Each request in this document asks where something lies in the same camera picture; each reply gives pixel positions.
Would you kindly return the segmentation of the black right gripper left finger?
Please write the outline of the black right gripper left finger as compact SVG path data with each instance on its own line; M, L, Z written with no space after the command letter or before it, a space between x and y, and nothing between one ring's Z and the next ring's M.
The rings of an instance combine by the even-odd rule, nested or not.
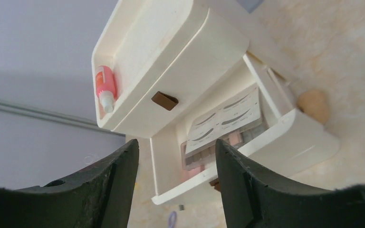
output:
M45 186L0 188L0 228L125 228L138 162L139 143L132 139Z

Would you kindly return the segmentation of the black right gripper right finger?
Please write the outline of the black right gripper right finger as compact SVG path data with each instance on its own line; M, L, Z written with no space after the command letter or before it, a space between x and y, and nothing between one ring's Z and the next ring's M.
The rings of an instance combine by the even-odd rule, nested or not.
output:
M365 228L365 184L325 190L284 177L216 141L229 228Z

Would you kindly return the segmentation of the pink rectangular sponge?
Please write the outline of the pink rectangular sponge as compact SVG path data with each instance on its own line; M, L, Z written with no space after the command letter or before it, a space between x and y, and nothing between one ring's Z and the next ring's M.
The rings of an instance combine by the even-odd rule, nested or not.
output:
M205 170L205 167L203 165L193 168L191 170L182 170L181 182L185 182L185 181L189 180L190 178L198 175L199 173L201 173L204 170Z

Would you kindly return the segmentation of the eyebrow stencil sheet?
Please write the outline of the eyebrow stencil sheet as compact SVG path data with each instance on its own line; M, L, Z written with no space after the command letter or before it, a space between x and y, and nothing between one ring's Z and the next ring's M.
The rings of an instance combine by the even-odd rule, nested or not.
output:
M192 122L185 157L214 145L218 138L236 130L251 129L262 121L259 87L250 86Z

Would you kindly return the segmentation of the pink spray bottle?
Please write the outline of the pink spray bottle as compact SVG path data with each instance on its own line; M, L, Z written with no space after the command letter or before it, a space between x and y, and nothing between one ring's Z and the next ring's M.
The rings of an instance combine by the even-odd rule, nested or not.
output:
M96 96L105 113L114 110L117 86L113 71L108 66L99 66L95 76Z

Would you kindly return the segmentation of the tan makeup sponge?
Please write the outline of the tan makeup sponge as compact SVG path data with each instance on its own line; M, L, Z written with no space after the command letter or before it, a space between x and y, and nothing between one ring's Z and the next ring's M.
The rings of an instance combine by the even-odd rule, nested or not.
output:
M321 124L326 124L331 116L327 96L319 89L303 92L297 99L297 107Z

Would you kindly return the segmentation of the white drawer organizer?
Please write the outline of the white drawer organizer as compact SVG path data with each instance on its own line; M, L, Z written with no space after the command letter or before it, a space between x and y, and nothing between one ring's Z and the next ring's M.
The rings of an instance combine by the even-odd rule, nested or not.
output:
M99 127L150 142L152 202L217 198L215 143L185 157L192 122L250 87L259 87L263 121L227 140L243 155L291 176L332 157L339 140L296 107L293 64L236 0L120 0L91 57L114 73L114 110L95 96ZM181 182L182 170L205 170Z

